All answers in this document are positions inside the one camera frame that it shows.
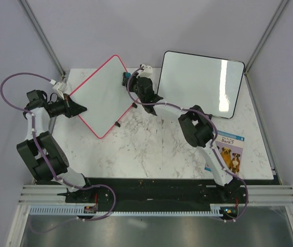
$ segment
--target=marble table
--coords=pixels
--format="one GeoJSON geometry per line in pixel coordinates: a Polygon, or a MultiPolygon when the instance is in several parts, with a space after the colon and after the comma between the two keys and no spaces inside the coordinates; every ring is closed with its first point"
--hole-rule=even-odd
{"type": "MultiPolygon", "coordinates": [[[[72,92],[95,69],[72,69],[66,93],[72,92]]],[[[160,69],[154,68],[154,88],[160,69]]],[[[232,119],[213,118],[219,130],[245,137],[239,176],[272,180],[272,170],[255,111],[243,79],[232,119]]],[[[53,136],[70,166],[86,177],[211,179],[205,159],[184,139],[179,123],[131,108],[104,139],[97,139],[78,117],[57,118],[53,136]]]]}

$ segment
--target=wire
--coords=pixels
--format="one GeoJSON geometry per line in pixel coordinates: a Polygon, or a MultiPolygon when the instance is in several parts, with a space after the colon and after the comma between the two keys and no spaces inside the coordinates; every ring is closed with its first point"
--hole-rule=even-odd
{"type": "Polygon", "coordinates": [[[238,206],[239,206],[239,200],[238,200],[238,198],[236,197],[236,198],[235,198],[235,207],[234,207],[234,209],[236,209],[238,206]]]}
{"type": "Polygon", "coordinates": [[[42,94],[43,94],[43,96],[44,96],[44,98],[46,99],[46,101],[47,101],[47,93],[45,92],[45,91],[43,91],[43,90],[41,90],[41,92],[42,92],[42,94]]]}
{"type": "Polygon", "coordinates": [[[236,219],[240,218],[240,216],[245,212],[245,210],[246,210],[246,208],[247,208],[247,204],[248,204],[248,189],[247,189],[247,184],[245,183],[245,181],[244,181],[243,179],[241,179],[240,177],[238,177],[236,174],[234,174],[234,173],[232,173],[232,172],[230,172],[230,171],[227,170],[227,166],[224,165],[224,164],[222,164],[221,159],[219,158],[219,156],[217,155],[217,153],[216,153],[216,151],[215,151],[215,148],[217,148],[217,147],[215,146],[215,148],[213,148],[213,143],[215,142],[215,140],[216,140],[216,138],[217,138],[217,136],[218,136],[218,130],[217,130],[215,124],[213,123],[213,121],[210,120],[209,117],[207,117],[206,114],[204,114],[204,113],[201,112],[201,111],[195,110],[195,109],[184,109],[184,108],[181,108],[181,107],[179,107],[179,106],[177,106],[177,105],[175,105],[175,104],[165,103],[165,102],[142,103],[142,102],[139,102],[137,99],[134,99],[134,97],[132,96],[132,94],[131,94],[131,92],[130,92],[130,85],[131,85],[132,78],[135,76],[135,74],[136,74],[139,70],[143,70],[143,68],[140,67],[140,68],[138,68],[137,70],[135,70],[135,71],[131,74],[131,76],[129,77],[129,79],[128,79],[128,81],[127,81],[127,86],[126,86],[126,90],[127,90],[127,92],[128,92],[128,95],[129,95],[129,97],[133,100],[133,102],[134,102],[135,104],[140,104],[140,105],[168,105],[168,106],[170,106],[170,107],[173,107],[173,108],[176,108],[176,109],[180,109],[181,111],[184,111],[184,112],[194,112],[194,113],[199,114],[201,117],[205,118],[205,119],[207,120],[207,122],[213,127],[213,130],[214,130],[215,135],[214,135],[213,140],[212,140],[211,143],[210,143],[210,146],[211,146],[211,148],[213,149],[213,152],[214,152],[214,154],[215,154],[215,157],[216,157],[217,161],[219,162],[219,164],[220,164],[220,166],[222,167],[222,169],[224,170],[224,172],[226,172],[226,173],[229,174],[230,176],[232,176],[232,177],[234,177],[234,178],[240,180],[240,181],[243,183],[243,185],[244,185],[244,187],[245,187],[245,190],[246,190],[246,203],[245,203],[245,206],[244,206],[244,208],[243,208],[241,214],[240,214],[239,216],[237,216],[236,219]]]}
{"type": "MultiPolygon", "coordinates": [[[[9,106],[13,107],[14,109],[17,109],[17,110],[19,110],[19,111],[23,111],[23,112],[26,112],[26,113],[30,114],[30,115],[31,115],[31,120],[32,120],[32,121],[31,121],[31,122],[32,122],[32,124],[31,124],[31,125],[32,125],[32,129],[35,129],[35,115],[34,115],[34,113],[33,113],[32,111],[27,110],[27,109],[20,108],[20,107],[17,107],[17,106],[15,106],[15,105],[13,105],[12,103],[10,103],[10,102],[6,99],[6,97],[5,97],[5,95],[4,95],[4,91],[3,91],[3,89],[4,89],[4,85],[5,85],[6,81],[8,81],[9,79],[11,79],[11,78],[13,78],[13,77],[15,77],[15,76],[20,76],[20,75],[36,76],[36,77],[42,78],[42,79],[44,79],[44,80],[46,80],[46,81],[49,81],[49,82],[50,82],[51,80],[48,79],[48,78],[46,78],[46,77],[44,77],[44,76],[38,75],[38,74],[29,73],[29,72],[22,72],[22,73],[13,74],[13,75],[7,77],[5,80],[2,81],[1,86],[0,86],[0,93],[1,93],[2,99],[5,101],[5,103],[8,104],[9,106]]],[[[111,214],[112,210],[114,209],[114,207],[115,207],[115,205],[116,205],[116,194],[115,194],[115,192],[114,192],[109,186],[104,185],[104,184],[97,184],[97,185],[92,185],[92,186],[89,186],[89,187],[80,187],[80,186],[76,186],[76,185],[73,185],[73,184],[71,184],[71,183],[68,183],[68,182],[65,181],[63,178],[58,177],[58,176],[56,175],[56,173],[55,173],[55,171],[54,171],[54,169],[53,169],[53,167],[52,167],[52,165],[51,165],[49,159],[47,158],[47,156],[46,156],[46,154],[44,153],[43,149],[42,149],[41,146],[39,145],[39,143],[38,143],[38,141],[37,141],[37,138],[36,138],[36,135],[35,135],[35,131],[32,131],[32,138],[33,138],[33,141],[34,141],[34,143],[35,143],[35,145],[36,145],[36,147],[37,147],[39,153],[42,155],[42,157],[43,157],[44,161],[46,162],[46,164],[47,164],[47,166],[48,166],[50,172],[52,173],[52,176],[53,176],[53,178],[55,179],[55,181],[57,181],[57,182],[60,181],[60,182],[64,183],[65,185],[69,186],[69,187],[72,187],[72,188],[75,188],[75,189],[80,189],[80,190],[89,190],[89,189],[92,189],[92,188],[104,187],[104,188],[107,188],[108,190],[110,190],[110,192],[113,194],[113,196],[114,196],[114,201],[113,201],[113,204],[112,204],[110,210],[109,210],[107,213],[105,213],[104,215],[102,215],[102,216],[100,216],[100,217],[97,217],[97,218],[93,218],[93,219],[85,219],[85,221],[96,221],[96,220],[101,220],[101,219],[104,219],[104,218],[106,218],[107,216],[109,216],[109,215],[111,214]]]]}
{"type": "Polygon", "coordinates": [[[95,206],[97,206],[97,193],[95,194],[95,206]]]}
{"type": "Polygon", "coordinates": [[[226,214],[227,216],[229,216],[231,219],[236,219],[236,218],[238,218],[238,216],[239,216],[239,208],[237,207],[237,216],[236,216],[236,217],[233,217],[233,216],[229,215],[227,212],[225,212],[225,214],[226,214]]]}

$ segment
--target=metal frame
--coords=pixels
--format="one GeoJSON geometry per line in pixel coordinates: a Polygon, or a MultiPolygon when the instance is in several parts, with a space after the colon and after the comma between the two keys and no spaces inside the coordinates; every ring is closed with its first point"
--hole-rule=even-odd
{"type": "Polygon", "coordinates": [[[271,35],[273,28],[277,24],[279,18],[283,14],[283,12],[286,9],[289,2],[290,2],[290,0],[281,0],[281,2],[279,3],[276,11],[274,12],[274,14],[268,24],[268,26],[266,27],[264,33],[262,34],[261,39],[259,40],[255,50],[253,51],[249,61],[247,62],[247,66],[246,66],[246,70],[245,70],[246,73],[248,73],[250,71],[250,68],[253,66],[255,59],[257,58],[257,56],[261,52],[265,42],[267,41],[267,39],[271,35]]]}
{"type": "MultiPolygon", "coordinates": [[[[248,207],[285,206],[293,232],[293,188],[289,185],[249,185],[248,207]]],[[[64,196],[58,196],[66,188],[62,185],[24,185],[19,205],[6,246],[20,246],[24,228],[30,212],[33,215],[73,215],[72,210],[81,211],[83,206],[94,204],[70,204],[64,196]]],[[[211,204],[209,212],[115,212],[113,216],[218,216],[218,208],[231,204],[211,204]]]]}
{"type": "MultiPolygon", "coordinates": [[[[62,185],[24,185],[18,205],[94,206],[94,203],[66,203],[65,197],[58,196],[59,193],[66,193],[66,187],[62,185]]],[[[293,188],[290,185],[248,185],[248,193],[247,206],[293,206],[293,188]]],[[[224,207],[234,206],[234,204],[211,204],[211,206],[224,207]]]]}
{"type": "Polygon", "coordinates": [[[48,39],[46,38],[46,35],[44,34],[38,20],[36,19],[30,5],[28,4],[28,2],[26,0],[18,0],[18,2],[20,3],[20,5],[22,6],[24,12],[26,13],[29,21],[31,22],[33,28],[35,29],[38,37],[40,38],[41,42],[43,43],[44,47],[46,48],[47,53],[49,54],[52,62],[54,63],[54,66],[57,68],[57,70],[59,71],[59,73],[61,74],[62,78],[64,78],[65,76],[65,71],[58,59],[58,57],[56,56],[54,50],[52,49],[48,39]]]}
{"type": "Polygon", "coordinates": [[[269,138],[268,138],[268,136],[265,132],[265,128],[264,128],[264,121],[261,117],[261,114],[260,114],[260,111],[258,108],[258,104],[255,100],[253,90],[252,90],[250,82],[249,82],[248,74],[245,74],[245,79],[246,79],[246,84],[247,84],[248,91],[249,91],[249,96],[250,96],[251,102],[252,102],[254,110],[255,110],[256,119],[257,119],[259,127],[260,127],[261,136],[262,136],[264,146],[265,146],[265,151],[266,151],[268,158],[269,158],[270,166],[271,166],[272,170],[274,171],[274,173],[278,176],[279,181],[281,182],[280,176],[276,172],[276,162],[274,161],[274,157],[272,155],[272,151],[271,151],[270,144],[269,144],[269,138]]]}

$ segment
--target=gray wall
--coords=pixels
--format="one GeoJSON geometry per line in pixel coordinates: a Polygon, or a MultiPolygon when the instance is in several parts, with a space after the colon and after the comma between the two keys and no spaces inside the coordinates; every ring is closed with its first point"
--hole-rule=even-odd
{"type": "Polygon", "coordinates": [[[293,1],[253,65],[250,78],[279,174],[293,185],[293,1]]]}
{"type": "MultiPolygon", "coordinates": [[[[0,0],[0,83],[17,72],[34,72],[57,79],[59,76],[17,0],[0,0]]],[[[5,94],[24,106],[25,93],[49,89],[46,81],[23,76],[8,81],[5,94]]],[[[21,161],[16,144],[26,135],[22,113],[7,106],[0,97],[0,246],[4,246],[24,182],[31,175],[21,161]]]]}
{"type": "Polygon", "coordinates": [[[161,67],[167,50],[241,60],[253,53],[280,0],[27,0],[65,70],[161,67]]]}

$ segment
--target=gray floor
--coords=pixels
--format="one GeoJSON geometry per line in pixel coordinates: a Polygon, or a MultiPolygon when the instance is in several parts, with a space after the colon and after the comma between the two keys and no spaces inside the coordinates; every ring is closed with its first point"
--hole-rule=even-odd
{"type": "MultiPolygon", "coordinates": [[[[72,216],[29,216],[36,231],[72,216]]],[[[42,235],[27,227],[21,246],[280,246],[293,247],[285,210],[248,208],[236,223],[206,217],[109,217],[73,221],[42,235]]]]}

